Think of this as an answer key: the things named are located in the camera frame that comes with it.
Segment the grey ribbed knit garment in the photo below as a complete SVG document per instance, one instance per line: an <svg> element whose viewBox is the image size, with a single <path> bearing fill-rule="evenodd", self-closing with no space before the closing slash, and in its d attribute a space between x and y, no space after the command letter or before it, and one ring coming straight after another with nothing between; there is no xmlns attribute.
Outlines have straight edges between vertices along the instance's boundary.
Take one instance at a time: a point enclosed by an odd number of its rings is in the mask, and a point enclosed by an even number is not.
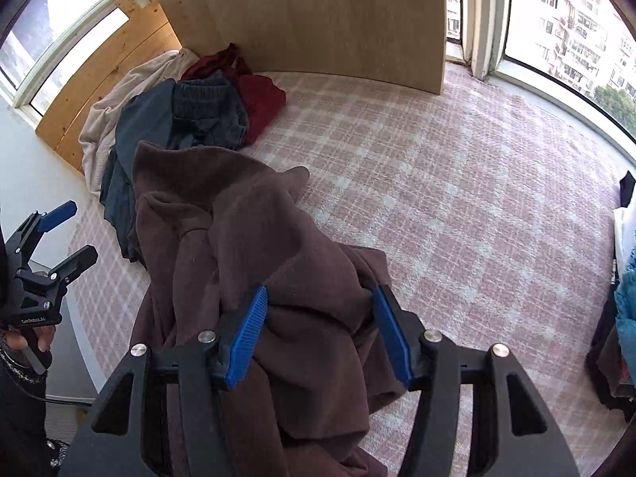
<svg viewBox="0 0 636 477"><path fill-rule="evenodd" d="M220 70L204 80L176 84L168 142L171 150L203 145L238 151L248 128L248 114L238 92Z"/></svg>

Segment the red garment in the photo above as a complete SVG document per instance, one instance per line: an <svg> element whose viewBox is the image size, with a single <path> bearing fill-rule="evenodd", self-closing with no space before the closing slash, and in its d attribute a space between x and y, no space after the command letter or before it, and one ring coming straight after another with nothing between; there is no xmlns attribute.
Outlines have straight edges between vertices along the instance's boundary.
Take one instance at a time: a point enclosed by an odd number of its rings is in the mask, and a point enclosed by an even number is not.
<svg viewBox="0 0 636 477"><path fill-rule="evenodd" d="M286 93L268 76L254 74L247 65L240 49L230 43L224 50L204 56L190 65L181 81L204 80L220 71L233 85L247 112L248 128L241 145L247 147L256 142L265 128L274 120L286 104Z"/></svg>

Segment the large plywood board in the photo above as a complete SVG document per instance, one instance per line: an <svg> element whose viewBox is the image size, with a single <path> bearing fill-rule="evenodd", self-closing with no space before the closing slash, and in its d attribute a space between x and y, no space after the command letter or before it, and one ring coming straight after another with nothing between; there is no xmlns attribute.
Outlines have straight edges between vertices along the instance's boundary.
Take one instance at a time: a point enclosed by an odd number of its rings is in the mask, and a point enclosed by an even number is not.
<svg viewBox="0 0 636 477"><path fill-rule="evenodd" d="M440 94L445 0L159 0L184 47L231 43L256 71L354 76Z"/></svg>

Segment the pink plaid table cloth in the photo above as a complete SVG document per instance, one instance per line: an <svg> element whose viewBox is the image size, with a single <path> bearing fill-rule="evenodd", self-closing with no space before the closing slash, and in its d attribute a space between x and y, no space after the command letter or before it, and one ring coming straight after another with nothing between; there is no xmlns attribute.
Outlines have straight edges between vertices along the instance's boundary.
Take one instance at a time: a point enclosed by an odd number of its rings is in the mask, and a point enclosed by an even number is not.
<svg viewBox="0 0 636 477"><path fill-rule="evenodd" d="M143 145L147 261L121 257L99 202L73 244L97 264L73 294L96 381L133 342L174 346L265 285L271 308L227 417L251 476L398 471L416 407L365 326L370 287L462 345L507 343L584 476L625 430L586 354L613 255L622 158L586 128L446 71L444 93L277 73L283 112L241 152Z"/></svg>

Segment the dark blue-grey garment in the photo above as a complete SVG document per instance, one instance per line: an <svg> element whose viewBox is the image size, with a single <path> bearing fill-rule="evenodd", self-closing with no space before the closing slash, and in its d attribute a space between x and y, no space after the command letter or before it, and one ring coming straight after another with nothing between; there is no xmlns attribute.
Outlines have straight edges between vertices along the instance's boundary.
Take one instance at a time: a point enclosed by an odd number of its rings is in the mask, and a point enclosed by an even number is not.
<svg viewBox="0 0 636 477"><path fill-rule="evenodd" d="M173 126L173 91L178 82L168 79L130 99L115 127L112 148L103 179L99 202L103 217L115 229L118 245L126 260L142 262L134 234L136 198L133 165L138 144L150 142L161 149L168 147Z"/></svg>

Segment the folded teal garment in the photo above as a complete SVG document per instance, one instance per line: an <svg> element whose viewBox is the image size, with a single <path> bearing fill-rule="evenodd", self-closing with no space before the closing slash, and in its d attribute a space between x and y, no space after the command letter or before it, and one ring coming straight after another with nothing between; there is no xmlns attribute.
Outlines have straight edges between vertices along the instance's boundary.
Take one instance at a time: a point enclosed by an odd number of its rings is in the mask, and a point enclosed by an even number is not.
<svg viewBox="0 0 636 477"><path fill-rule="evenodd" d="M618 332L626 342L635 342L635 251L628 258L615 298Z"/></svg>

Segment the brown fleece garment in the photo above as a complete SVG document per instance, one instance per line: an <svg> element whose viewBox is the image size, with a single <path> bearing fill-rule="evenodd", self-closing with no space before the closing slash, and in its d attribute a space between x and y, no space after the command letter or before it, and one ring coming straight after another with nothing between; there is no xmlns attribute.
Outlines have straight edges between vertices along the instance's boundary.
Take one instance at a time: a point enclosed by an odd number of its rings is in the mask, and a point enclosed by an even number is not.
<svg viewBox="0 0 636 477"><path fill-rule="evenodd" d="M361 447L401 398L373 314L383 252L328 238L299 200L308 170L221 147L133 162L135 231L150 277L133 341L162 350L235 319L239 373L220 396L241 476L383 476Z"/></svg>

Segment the person's black tweed torso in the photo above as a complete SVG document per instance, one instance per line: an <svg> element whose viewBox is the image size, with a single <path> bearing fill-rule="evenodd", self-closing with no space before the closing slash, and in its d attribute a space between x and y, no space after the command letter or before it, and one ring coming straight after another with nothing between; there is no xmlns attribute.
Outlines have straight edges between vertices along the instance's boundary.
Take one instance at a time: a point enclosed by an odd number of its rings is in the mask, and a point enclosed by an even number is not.
<svg viewBox="0 0 636 477"><path fill-rule="evenodd" d="M47 437L47 375L1 346L1 475L57 476L68 445Z"/></svg>

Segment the pine slat panel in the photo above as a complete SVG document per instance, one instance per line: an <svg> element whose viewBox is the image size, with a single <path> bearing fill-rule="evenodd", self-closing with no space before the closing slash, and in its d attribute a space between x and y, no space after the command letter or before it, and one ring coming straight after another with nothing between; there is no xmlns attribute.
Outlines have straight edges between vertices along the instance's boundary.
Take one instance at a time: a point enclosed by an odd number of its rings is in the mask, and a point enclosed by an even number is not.
<svg viewBox="0 0 636 477"><path fill-rule="evenodd" d="M44 113L35 133L68 165L82 169L79 135L89 110L106 97L130 70L181 43L162 6L116 0L128 21L106 39L71 76Z"/></svg>

